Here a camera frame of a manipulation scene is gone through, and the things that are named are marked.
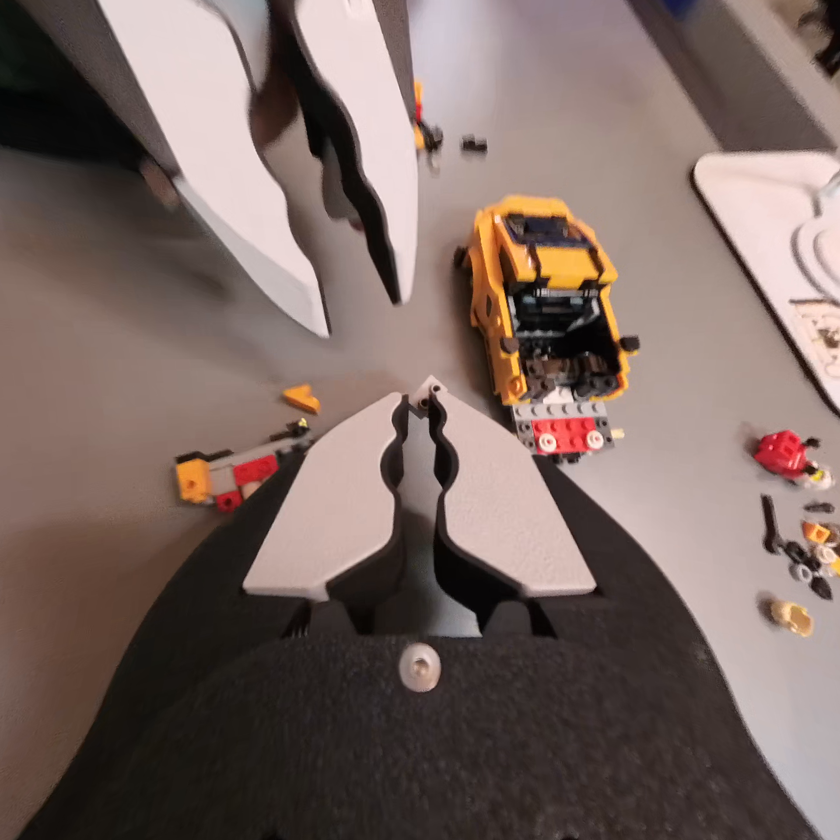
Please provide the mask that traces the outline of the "yellow lego car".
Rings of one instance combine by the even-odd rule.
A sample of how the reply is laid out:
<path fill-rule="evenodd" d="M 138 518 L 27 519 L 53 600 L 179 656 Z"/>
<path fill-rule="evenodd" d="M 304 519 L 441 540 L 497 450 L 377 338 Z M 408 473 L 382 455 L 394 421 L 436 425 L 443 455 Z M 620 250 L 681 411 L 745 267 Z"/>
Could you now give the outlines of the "yellow lego car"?
<path fill-rule="evenodd" d="M 559 198 L 504 196 L 477 212 L 454 267 L 520 443 L 556 466 L 612 449 L 622 434 L 606 406 L 640 340 L 618 328 L 617 271 L 594 229 Z"/>

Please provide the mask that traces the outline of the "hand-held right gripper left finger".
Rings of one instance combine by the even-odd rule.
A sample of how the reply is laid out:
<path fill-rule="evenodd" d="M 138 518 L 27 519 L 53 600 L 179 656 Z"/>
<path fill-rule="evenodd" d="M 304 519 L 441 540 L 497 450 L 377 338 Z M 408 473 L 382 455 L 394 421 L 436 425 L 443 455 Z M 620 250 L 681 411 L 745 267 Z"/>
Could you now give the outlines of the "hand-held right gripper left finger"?
<path fill-rule="evenodd" d="M 375 630 L 406 561 L 402 503 L 407 396 L 392 392 L 327 432 L 243 508 L 256 525 L 243 605 L 270 631 L 317 613 Z"/>

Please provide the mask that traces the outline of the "printed sticker sheet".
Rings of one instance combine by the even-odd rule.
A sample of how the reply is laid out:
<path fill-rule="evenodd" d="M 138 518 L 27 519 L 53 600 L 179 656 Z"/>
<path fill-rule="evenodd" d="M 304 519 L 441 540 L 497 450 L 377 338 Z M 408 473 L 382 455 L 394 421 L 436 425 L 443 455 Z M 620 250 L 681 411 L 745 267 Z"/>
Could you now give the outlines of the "printed sticker sheet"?
<path fill-rule="evenodd" d="M 792 299 L 800 349 L 824 380 L 839 380 L 839 307 L 827 299 Z"/>

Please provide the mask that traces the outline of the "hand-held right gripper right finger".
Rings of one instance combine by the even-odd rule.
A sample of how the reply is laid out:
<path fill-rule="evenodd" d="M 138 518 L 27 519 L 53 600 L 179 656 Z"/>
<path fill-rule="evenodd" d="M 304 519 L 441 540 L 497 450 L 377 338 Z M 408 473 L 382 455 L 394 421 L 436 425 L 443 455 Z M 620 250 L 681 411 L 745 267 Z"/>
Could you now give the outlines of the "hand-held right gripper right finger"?
<path fill-rule="evenodd" d="M 534 457 L 451 392 L 429 393 L 440 485 L 434 573 L 483 634 L 499 605 L 587 597 L 596 581 Z"/>

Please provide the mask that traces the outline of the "black lego wrench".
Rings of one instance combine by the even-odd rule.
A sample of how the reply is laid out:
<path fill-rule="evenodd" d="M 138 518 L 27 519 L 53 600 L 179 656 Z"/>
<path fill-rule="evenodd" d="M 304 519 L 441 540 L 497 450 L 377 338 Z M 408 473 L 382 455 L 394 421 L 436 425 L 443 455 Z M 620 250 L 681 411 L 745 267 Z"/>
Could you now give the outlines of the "black lego wrench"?
<path fill-rule="evenodd" d="M 760 500 L 764 521 L 764 549 L 768 553 L 779 554 L 784 548 L 784 541 L 779 532 L 774 501 L 771 496 L 766 494 L 762 494 Z"/>

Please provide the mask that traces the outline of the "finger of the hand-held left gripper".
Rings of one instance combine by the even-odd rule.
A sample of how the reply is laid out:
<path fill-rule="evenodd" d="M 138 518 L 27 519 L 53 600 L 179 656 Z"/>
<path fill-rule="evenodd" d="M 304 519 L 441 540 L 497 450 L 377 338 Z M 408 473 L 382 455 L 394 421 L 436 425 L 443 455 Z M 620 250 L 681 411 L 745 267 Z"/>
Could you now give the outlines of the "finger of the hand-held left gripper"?
<path fill-rule="evenodd" d="M 179 196 L 268 299 L 328 338 L 319 280 L 251 132 L 251 78 L 226 17 L 193 1 L 100 6 L 174 155 Z"/>
<path fill-rule="evenodd" d="M 289 72 L 323 128 L 344 194 L 396 306 L 413 294 L 418 170 L 412 121 L 372 2 L 291 2 Z"/>

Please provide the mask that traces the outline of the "red black lego piece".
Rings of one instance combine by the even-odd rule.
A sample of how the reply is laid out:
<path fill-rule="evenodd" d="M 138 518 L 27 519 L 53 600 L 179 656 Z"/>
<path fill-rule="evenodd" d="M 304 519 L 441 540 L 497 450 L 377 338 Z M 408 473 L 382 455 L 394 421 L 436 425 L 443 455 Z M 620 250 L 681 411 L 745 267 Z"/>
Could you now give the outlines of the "red black lego piece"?
<path fill-rule="evenodd" d="M 753 460 L 767 472 L 786 482 L 810 490 L 829 490 L 835 484 L 833 472 L 813 458 L 822 446 L 818 437 L 801 437 L 790 429 L 764 435 L 755 445 Z"/>

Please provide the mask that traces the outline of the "white book stand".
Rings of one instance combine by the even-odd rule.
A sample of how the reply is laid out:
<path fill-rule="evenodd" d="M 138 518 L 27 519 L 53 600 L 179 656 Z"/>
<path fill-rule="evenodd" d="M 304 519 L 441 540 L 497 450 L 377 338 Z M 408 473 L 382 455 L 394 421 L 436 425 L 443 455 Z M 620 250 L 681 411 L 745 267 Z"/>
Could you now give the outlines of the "white book stand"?
<path fill-rule="evenodd" d="M 805 372 L 838 414 L 839 381 L 819 377 L 800 349 L 792 299 L 839 307 L 838 152 L 704 154 L 691 182 Z"/>

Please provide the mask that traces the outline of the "orange black lego piece pile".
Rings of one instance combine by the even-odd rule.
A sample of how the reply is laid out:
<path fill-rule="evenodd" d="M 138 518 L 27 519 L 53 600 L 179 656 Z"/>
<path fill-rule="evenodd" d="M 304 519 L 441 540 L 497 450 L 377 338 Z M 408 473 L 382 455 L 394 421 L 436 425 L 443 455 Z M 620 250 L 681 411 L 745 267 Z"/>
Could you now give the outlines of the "orange black lego piece pile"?
<path fill-rule="evenodd" d="M 424 86 L 419 79 L 413 81 L 413 93 L 415 101 L 413 130 L 416 151 L 425 153 L 430 172 L 437 175 L 440 170 L 439 155 L 444 135 L 438 126 L 429 124 L 424 118 Z"/>

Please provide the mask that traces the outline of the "grey black lego piece pile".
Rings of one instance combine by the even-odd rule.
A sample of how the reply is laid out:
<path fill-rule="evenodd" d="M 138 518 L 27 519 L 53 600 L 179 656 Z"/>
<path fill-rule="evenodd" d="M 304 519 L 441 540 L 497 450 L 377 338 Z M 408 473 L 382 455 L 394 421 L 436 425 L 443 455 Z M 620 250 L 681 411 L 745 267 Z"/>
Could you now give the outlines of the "grey black lego piece pile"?
<path fill-rule="evenodd" d="M 836 513 L 831 502 L 811 502 L 804 506 L 800 538 L 780 541 L 793 580 L 824 602 L 834 600 L 839 575 L 838 521 L 831 519 Z"/>

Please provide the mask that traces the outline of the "red grey lego subassembly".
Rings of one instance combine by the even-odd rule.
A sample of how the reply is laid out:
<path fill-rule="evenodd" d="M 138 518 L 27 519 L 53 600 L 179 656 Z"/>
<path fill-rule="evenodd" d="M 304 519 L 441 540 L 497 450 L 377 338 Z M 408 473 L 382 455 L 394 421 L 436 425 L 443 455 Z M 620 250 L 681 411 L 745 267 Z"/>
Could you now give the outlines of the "red grey lego subassembly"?
<path fill-rule="evenodd" d="M 305 451 L 312 442 L 312 428 L 301 417 L 252 448 L 238 452 L 223 449 L 211 454 L 192 451 L 176 456 L 178 498 L 184 503 L 214 507 L 221 512 L 235 511 L 277 473 L 285 457 Z"/>

